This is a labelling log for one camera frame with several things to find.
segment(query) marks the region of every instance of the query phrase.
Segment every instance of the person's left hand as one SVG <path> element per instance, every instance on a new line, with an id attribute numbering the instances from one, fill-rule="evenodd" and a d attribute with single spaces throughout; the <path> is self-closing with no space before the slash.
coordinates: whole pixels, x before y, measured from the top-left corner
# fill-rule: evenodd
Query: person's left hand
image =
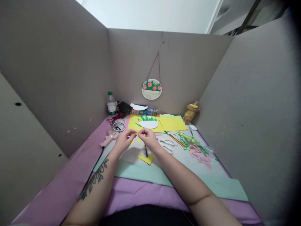
<path id="1" fill-rule="evenodd" d="M 120 134 L 118 134 L 116 138 L 116 143 L 113 147 L 116 151 L 120 152 L 122 154 L 128 147 L 130 146 L 131 142 L 136 137 L 136 130 L 128 129 Z"/>

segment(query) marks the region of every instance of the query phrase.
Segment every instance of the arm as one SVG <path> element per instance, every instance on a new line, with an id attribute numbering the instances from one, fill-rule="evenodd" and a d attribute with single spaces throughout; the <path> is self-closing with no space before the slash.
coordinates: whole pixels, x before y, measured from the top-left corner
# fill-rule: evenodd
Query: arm
<path id="1" fill-rule="evenodd" d="M 83 189 L 79 201 L 72 207 L 63 226 L 98 225 L 111 193 L 118 160 L 136 136 L 136 131 L 131 129 L 118 135 L 113 149 Z"/>
<path id="2" fill-rule="evenodd" d="M 151 130 L 140 130 L 138 137 L 155 154 L 199 225 L 241 225 L 198 176 L 158 143 Z"/>

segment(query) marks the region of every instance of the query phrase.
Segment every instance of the plastic water bottle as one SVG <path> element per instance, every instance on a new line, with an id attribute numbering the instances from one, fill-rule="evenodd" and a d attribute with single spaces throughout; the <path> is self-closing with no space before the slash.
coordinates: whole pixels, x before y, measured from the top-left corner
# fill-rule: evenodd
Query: plastic water bottle
<path id="1" fill-rule="evenodd" d="M 111 116 L 115 115 L 116 114 L 116 101 L 113 97 L 113 92 L 108 92 L 107 105 L 108 105 L 109 115 L 111 115 Z"/>

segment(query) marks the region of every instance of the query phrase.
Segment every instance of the ceiling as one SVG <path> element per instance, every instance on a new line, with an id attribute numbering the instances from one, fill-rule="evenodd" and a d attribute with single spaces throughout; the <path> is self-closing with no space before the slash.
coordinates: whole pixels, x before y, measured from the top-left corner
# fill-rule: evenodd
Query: ceiling
<path id="1" fill-rule="evenodd" d="M 215 21 L 211 33 L 216 32 L 243 15 L 248 14 L 254 2 L 255 0 L 224 0 L 221 10 L 229 10 L 223 17 Z"/>
<path id="2" fill-rule="evenodd" d="M 107 28 L 207 34 L 222 0 L 77 0 Z"/>

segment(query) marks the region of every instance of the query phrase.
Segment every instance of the yellow paper sheet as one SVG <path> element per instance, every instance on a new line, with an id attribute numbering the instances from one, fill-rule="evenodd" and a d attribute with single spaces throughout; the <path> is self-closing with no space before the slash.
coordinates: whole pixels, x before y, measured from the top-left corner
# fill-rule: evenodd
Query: yellow paper sheet
<path id="1" fill-rule="evenodd" d="M 144 152 L 144 155 L 140 155 L 140 153 L 138 153 L 137 157 L 140 158 L 142 161 L 146 162 L 148 165 L 150 165 L 154 159 L 154 156 L 152 154 L 148 154 L 148 158 L 146 158 L 145 152 Z"/>
<path id="2" fill-rule="evenodd" d="M 179 117 L 170 118 L 161 115 L 160 122 L 163 126 L 163 129 L 167 132 L 176 130 L 187 130 L 185 123 Z"/>
<path id="3" fill-rule="evenodd" d="M 131 115 L 130 119 L 129 119 L 129 126 L 128 126 L 128 129 L 133 129 L 133 130 L 136 130 L 136 131 L 139 131 L 141 129 L 143 129 L 143 127 L 141 127 L 139 125 L 139 121 L 138 121 L 138 118 L 141 117 L 141 115 Z M 155 129 L 151 129 L 151 131 L 153 132 L 158 132 L 158 133 L 165 133 L 164 132 L 164 129 L 160 123 L 160 117 L 154 117 L 157 119 L 157 121 L 159 122 L 159 125 L 155 128 Z"/>

